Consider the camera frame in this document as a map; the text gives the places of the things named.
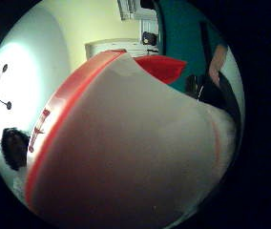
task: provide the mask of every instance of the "dark hair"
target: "dark hair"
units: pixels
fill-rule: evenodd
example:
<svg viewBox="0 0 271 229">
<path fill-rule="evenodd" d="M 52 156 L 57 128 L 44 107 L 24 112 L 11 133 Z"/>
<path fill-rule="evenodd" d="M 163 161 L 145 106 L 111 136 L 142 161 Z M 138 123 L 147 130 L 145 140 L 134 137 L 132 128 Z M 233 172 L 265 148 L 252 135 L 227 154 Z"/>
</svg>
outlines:
<svg viewBox="0 0 271 229">
<path fill-rule="evenodd" d="M 21 140 L 25 146 L 29 145 L 30 137 L 28 135 L 26 135 L 25 133 L 17 130 L 16 128 L 6 128 L 3 130 L 2 139 L 1 139 L 0 144 L 1 144 L 1 149 L 2 149 L 4 159 L 12 170 L 18 171 L 19 166 L 18 166 L 17 162 L 12 157 L 12 154 L 14 154 L 14 152 L 11 150 L 9 143 L 8 143 L 9 139 L 14 135 L 18 135 L 21 138 Z"/>
</svg>

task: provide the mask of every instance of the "white wall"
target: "white wall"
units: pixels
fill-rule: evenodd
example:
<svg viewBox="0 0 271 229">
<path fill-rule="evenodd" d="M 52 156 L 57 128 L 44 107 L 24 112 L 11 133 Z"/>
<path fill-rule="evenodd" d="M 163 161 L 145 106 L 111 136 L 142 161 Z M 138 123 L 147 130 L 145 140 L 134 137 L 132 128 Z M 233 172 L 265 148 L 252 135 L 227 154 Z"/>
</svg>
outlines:
<svg viewBox="0 0 271 229">
<path fill-rule="evenodd" d="M 116 0 L 44 0 L 38 6 L 48 10 L 59 23 L 72 70 L 86 61 L 85 44 L 139 36 L 139 21 L 121 21 Z"/>
<path fill-rule="evenodd" d="M 10 30 L 0 46 L 0 140 L 4 128 L 31 133 L 52 93 L 70 74 L 66 41 L 58 23 L 46 10 L 33 8 Z M 0 174 L 11 187 L 16 173 L 4 162 Z"/>
</svg>

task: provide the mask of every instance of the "black dot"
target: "black dot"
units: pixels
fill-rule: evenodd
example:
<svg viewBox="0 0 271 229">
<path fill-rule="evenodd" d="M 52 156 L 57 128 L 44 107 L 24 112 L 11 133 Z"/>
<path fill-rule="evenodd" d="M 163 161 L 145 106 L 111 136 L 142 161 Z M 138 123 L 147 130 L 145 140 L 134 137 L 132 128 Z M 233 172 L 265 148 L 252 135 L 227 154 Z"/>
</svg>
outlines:
<svg viewBox="0 0 271 229">
<path fill-rule="evenodd" d="M 6 107 L 8 108 L 8 110 L 10 110 L 10 109 L 11 109 L 11 103 L 8 102 L 8 103 L 6 104 Z"/>
<path fill-rule="evenodd" d="M 4 66 L 3 66 L 3 69 L 2 69 L 2 73 L 4 73 L 7 69 L 8 69 L 8 64 L 5 64 Z"/>
</svg>

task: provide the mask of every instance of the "person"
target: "person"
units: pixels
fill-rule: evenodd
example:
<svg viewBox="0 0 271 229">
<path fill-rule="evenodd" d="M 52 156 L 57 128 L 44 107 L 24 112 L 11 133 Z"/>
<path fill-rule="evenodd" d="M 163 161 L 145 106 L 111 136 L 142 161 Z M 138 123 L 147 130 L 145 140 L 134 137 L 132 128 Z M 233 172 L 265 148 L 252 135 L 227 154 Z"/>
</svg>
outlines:
<svg viewBox="0 0 271 229">
<path fill-rule="evenodd" d="M 6 163 L 14 171 L 27 165 L 27 151 L 30 137 L 16 128 L 3 130 L 1 148 Z"/>
<path fill-rule="evenodd" d="M 27 174 L 27 151 L 30 137 L 16 128 L 3 130 L 1 149 L 5 162 L 13 171 L 16 177 L 13 179 L 12 191 L 19 200 L 24 202 L 24 185 Z"/>
</svg>

